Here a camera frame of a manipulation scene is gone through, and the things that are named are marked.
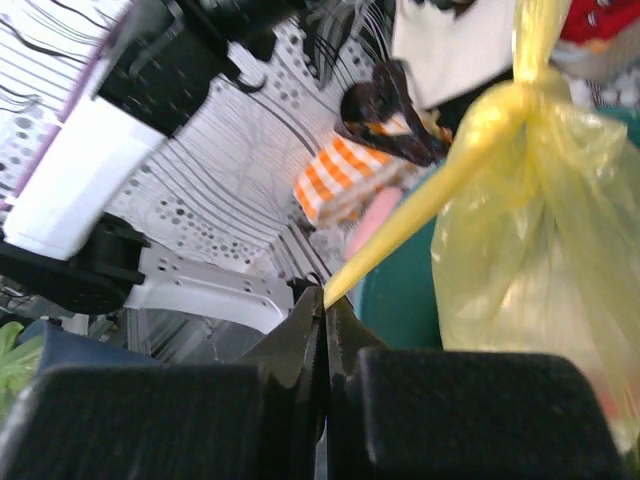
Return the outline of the red cloth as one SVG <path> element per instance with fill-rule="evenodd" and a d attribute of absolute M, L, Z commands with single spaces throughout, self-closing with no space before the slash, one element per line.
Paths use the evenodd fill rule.
<path fill-rule="evenodd" d="M 560 38 L 575 44 L 610 40 L 639 17 L 639 0 L 573 0 Z"/>

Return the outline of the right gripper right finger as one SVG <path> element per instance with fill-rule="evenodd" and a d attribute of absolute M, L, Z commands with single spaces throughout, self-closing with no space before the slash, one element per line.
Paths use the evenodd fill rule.
<path fill-rule="evenodd" d="M 391 349 L 325 314 L 333 479 L 621 479 L 589 382 L 543 354 Z"/>

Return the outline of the teal trash bin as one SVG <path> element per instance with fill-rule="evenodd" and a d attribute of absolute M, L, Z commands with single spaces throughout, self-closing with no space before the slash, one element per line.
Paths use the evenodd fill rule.
<path fill-rule="evenodd" d="M 430 252 L 435 224 L 425 224 L 355 289 L 355 315 L 393 348 L 442 348 Z"/>

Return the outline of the cream canvas tote bag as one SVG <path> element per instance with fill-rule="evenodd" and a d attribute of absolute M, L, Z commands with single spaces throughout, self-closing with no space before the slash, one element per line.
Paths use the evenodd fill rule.
<path fill-rule="evenodd" d="M 414 106 L 431 109 L 509 70 L 515 10 L 513 0 L 478 0 L 457 16 L 398 1 L 391 51 L 405 65 Z"/>

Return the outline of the orange checkered cloth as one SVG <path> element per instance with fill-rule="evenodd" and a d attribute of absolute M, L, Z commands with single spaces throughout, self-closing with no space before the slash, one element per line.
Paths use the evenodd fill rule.
<path fill-rule="evenodd" d="M 407 160 L 334 134 L 298 176 L 293 194 L 311 225 L 327 227 L 355 219 L 382 189 L 418 173 Z"/>

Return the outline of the yellow trash bag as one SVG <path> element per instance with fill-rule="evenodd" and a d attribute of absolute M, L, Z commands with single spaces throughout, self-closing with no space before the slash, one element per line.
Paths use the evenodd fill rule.
<path fill-rule="evenodd" d="M 550 65 L 569 5 L 521 1 L 514 77 L 446 162 L 327 283 L 335 304 L 424 224 L 447 350 L 538 352 L 588 378 L 618 449 L 639 441 L 639 152 Z"/>

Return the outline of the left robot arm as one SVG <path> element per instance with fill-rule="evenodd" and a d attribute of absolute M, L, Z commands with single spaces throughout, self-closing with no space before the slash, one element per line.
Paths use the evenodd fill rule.
<path fill-rule="evenodd" d="M 81 314 L 164 309 L 263 333 L 294 304 L 264 281 L 187 260 L 106 207 L 151 153 L 172 139 L 225 76 L 242 92 L 229 46 L 273 36 L 298 2 L 139 1 L 91 56 L 26 177 L 8 200 L 1 273 Z"/>

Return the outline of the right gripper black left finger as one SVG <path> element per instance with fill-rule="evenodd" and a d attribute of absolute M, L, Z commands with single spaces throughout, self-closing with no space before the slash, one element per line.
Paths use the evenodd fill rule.
<path fill-rule="evenodd" d="M 59 367 L 1 431 L 5 479 L 310 479 L 322 291 L 231 364 Z"/>

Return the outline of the pink rolled towel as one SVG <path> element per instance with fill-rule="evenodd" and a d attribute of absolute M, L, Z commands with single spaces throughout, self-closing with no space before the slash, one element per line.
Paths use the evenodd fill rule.
<path fill-rule="evenodd" d="M 344 250 L 345 260 L 349 260 L 360 250 L 366 241 L 393 213 L 403 196 L 403 190 L 398 187 L 386 187 L 375 196 L 361 216 L 353 232 L 347 237 Z"/>

